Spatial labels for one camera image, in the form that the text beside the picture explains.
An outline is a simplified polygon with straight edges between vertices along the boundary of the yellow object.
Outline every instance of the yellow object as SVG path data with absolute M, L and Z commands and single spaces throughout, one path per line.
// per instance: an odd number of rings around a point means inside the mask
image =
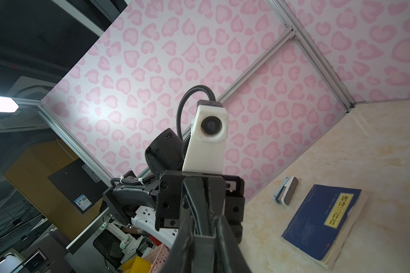
M 341 193 L 324 225 L 337 228 L 354 194 Z
M 120 268 L 125 270 L 124 273 L 148 273 L 151 266 L 151 263 L 136 256 L 122 264 Z

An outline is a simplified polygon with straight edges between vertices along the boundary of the blue book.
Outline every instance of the blue book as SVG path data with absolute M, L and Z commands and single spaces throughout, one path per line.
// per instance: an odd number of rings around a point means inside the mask
M 314 185 L 282 237 L 332 270 L 366 200 L 358 189 Z

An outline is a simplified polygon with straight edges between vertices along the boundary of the white camera housing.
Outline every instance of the white camera housing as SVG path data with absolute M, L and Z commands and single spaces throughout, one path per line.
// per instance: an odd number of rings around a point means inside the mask
M 207 117 L 217 117 L 221 122 L 220 130 L 209 135 L 202 129 Z M 204 172 L 223 174 L 225 140 L 228 137 L 229 115 L 221 103 L 199 101 L 196 117 L 191 127 L 190 143 L 184 160 L 184 172 Z

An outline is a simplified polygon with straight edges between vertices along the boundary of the blue and white label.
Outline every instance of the blue and white label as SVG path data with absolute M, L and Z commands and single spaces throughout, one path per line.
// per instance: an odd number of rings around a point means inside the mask
M 80 207 L 82 211 L 85 211 L 89 206 L 92 205 L 91 201 L 88 200 L 88 198 L 84 194 L 79 196 L 76 200 L 74 200 L 74 202 L 78 207 Z

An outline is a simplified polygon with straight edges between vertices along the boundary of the red object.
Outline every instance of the red object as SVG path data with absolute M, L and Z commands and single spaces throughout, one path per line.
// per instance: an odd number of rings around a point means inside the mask
M 152 235 L 149 236 L 149 239 L 152 241 L 152 243 L 154 243 L 156 246 L 159 246 L 160 244 L 162 244 L 160 241 L 158 241 L 155 237 L 153 237 Z

